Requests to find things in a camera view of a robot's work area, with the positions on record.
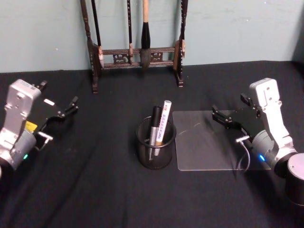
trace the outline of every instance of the transparent plastic sheet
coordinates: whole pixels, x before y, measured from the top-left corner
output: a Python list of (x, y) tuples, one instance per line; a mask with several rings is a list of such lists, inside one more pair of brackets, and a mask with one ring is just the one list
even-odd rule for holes
[[(212, 111), (175, 111), (173, 122), (177, 132), (175, 145), (179, 170), (238, 170), (237, 162), (246, 153), (241, 145), (235, 143), (236, 138), (243, 136), (241, 132), (227, 130), (215, 122), (212, 119)], [(249, 170), (270, 169), (252, 153), (250, 158)], [(246, 165), (245, 157), (241, 169)]]

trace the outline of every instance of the black fabric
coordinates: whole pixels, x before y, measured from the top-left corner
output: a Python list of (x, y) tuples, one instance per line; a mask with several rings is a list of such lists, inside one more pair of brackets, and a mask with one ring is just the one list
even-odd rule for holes
[[(278, 81), (285, 125), (299, 152), (304, 142), (304, 80), (290, 62), (186, 66), (178, 88), (168, 68), (111, 70), (91, 93), (90, 71), (0, 75), (0, 107), (17, 78), (48, 81), (44, 95), (60, 107), (79, 97), (74, 121), (50, 126), (55, 140), (32, 152), (0, 194), (0, 227), (303, 227), (304, 209), (285, 196), (271, 171), (181, 172), (176, 153), (152, 171), (137, 160), (135, 129), (154, 105), (172, 111), (235, 110), (240, 93), (265, 77)], [(0, 109), (0, 123), (4, 110)]]

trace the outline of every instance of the black mesh pen holder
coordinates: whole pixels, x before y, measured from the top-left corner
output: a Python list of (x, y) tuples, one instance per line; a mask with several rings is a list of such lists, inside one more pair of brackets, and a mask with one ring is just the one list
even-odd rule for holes
[(140, 163), (151, 170), (166, 167), (172, 159), (176, 129), (169, 121), (161, 146), (150, 145), (151, 117), (145, 118), (136, 130), (137, 152)]

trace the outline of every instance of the white cable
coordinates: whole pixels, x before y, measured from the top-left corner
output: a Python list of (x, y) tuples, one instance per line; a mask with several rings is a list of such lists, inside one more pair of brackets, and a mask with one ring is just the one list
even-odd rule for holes
[[(249, 166), (250, 166), (250, 153), (249, 153), (247, 147), (244, 145), (243, 141), (239, 141), (238, 143), (241, 144), (244, 147), (245, 151), (247, 152), (248, 163), (247, 163), (247, 167), (244, 170), (244, 172), (246, 172), (249, 169)], [(237, 164), (238, 170), (241, 169), (241, 162), (243, 161), (245, 155), (246, 155), (246, 153), (243, 155), (243, 157), (239, 160), (239, 162)]]
[(45, 146), (47, 145), (47, 143), (48, 143), (49, 141), (50, 141), (49, 139), (46, 139), (45, 142), (44, 142), (44, 144), (42, 145), (42, 147), (41, 147), (40, 149), (39, 149), (37, 146), (35, 146), (35, 149), (36, 149), (38, 152), (42, 151), (42, 150), (45, 148)]

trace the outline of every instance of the yellow label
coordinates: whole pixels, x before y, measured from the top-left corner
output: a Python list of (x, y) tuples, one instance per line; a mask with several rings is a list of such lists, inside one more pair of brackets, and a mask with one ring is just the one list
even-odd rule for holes
[(33, 133), (36, 128), (37, 128), (36, 124), (26, 121), (25, 129), (27, 129), (29, 132)]

